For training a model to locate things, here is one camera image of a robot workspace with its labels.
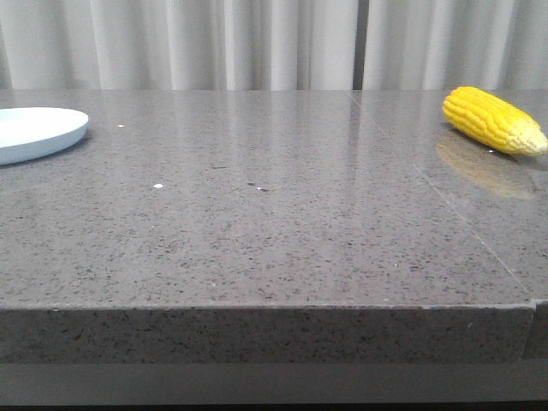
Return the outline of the yellow corn cob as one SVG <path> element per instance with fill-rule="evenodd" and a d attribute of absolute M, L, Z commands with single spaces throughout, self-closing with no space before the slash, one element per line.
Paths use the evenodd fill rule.
<path fill-rule="evenodd" d="M 547 153 L 536 120 L 511 103 L 474 86 L 459 86 L 443 102 L 445 118 L 466 136 L 509 155 Z"/>

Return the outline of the light blue round plate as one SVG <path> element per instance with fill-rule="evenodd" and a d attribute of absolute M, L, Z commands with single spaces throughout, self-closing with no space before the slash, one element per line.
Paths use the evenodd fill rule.
<path fill-rule="evenodd" d="M 1 165 L 42 158 L 78 143 L 88 114 L 55 107 L 1 109 Z"/>

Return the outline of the grey pleated curtain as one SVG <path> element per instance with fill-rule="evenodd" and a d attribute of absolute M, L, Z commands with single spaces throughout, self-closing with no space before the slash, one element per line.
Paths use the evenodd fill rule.
<path fill-rule="evenodd" d="M 547 86 L 544 1 L 4 1 L 4 89 Z"/>

